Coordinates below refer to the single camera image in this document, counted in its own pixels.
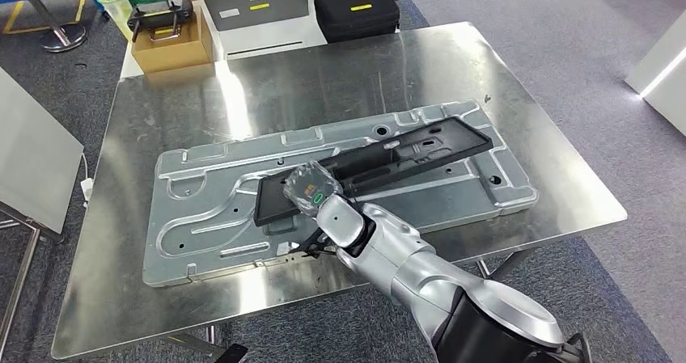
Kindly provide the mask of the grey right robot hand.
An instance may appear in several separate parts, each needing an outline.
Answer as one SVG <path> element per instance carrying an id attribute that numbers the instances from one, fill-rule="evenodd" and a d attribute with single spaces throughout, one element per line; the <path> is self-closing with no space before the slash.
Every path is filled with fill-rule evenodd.
<path id="1" fill-rule="evenodd" d="M 283 194 L 304 215 L 315 219 L 324 202 L 344 188 L 317 161 L 297 166 L 285 179 Z"/>

